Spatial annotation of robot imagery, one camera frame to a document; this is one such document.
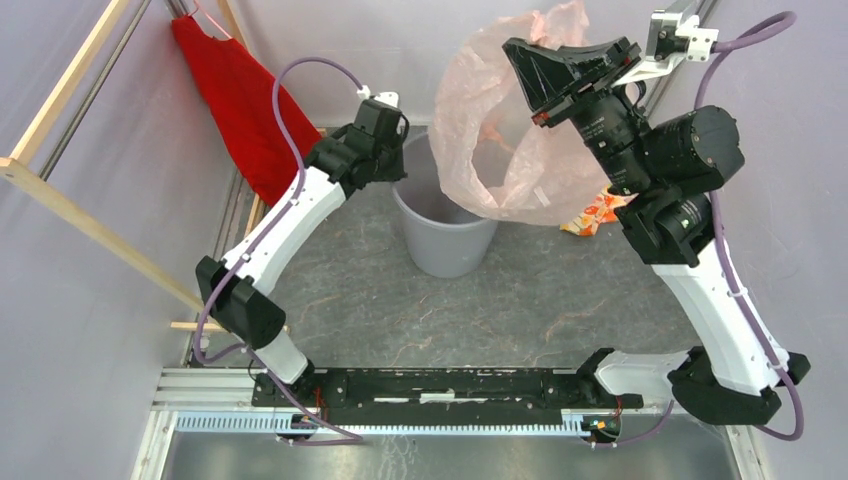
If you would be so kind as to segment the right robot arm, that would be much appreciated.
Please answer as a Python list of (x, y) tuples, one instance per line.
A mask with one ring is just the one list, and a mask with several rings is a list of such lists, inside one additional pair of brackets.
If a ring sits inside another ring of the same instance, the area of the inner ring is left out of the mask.
[(601, 349), (581, 367), (580, 400), (602, 408), (616, 396), (673, 400), (712, 425), (766, 425), (778, 389), (799, 383), (809, 360), (784, 350), (751, 308), (740, 306), (729, 252), (714, 231), (709, 193), (743, 166), (735, 119), (702, 106), (651, 126), (626, 92), (639, 46), (626, 38), (549, 49), (520, 38), (503, 44), (534, 124), (570, 122), (615, 195), (623, 233), (665, 282), (695, 329), (698, 346), (673, 354)]

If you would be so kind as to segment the pink translucent trash bag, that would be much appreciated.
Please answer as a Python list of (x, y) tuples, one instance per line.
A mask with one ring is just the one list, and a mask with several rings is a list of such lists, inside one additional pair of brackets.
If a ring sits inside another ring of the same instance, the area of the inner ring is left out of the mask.
[(438, 87), (428, 137), (441, 190), (472, 213), (498, 221), (557, 226), (609, 185), (570, 123), (533, 124), (502, 50), (512, 38), (544, 47), (584, 46), (581, 1), (501, 17), (471, 34)]

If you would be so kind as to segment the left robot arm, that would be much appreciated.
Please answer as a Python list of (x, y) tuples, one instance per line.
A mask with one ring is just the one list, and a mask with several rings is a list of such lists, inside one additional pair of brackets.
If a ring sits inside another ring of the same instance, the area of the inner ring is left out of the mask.
[(245, 240), (196, 266), (203, 318), (214, 318), (276, 375), (275, 392), (290, 407), (312, 399), (313, 365), (285, 332), (286, 314), (269, 295), (314, 230), (356, 191), (404, 178), (408, 131), (398, 93), (363, 100), (352, 123), (314, 145), (304, 173)]

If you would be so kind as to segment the grey plastic trash bin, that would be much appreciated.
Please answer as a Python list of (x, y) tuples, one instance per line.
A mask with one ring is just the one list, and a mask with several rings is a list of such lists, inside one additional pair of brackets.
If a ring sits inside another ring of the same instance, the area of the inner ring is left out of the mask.
[(407, 177), (394, 182), (391, 193), (411, 259), (438, 278), (472, 272), (482, 263), (498, 222), (465, 210), (442, 192), (425, 133), (406, 142), (403, 156)]

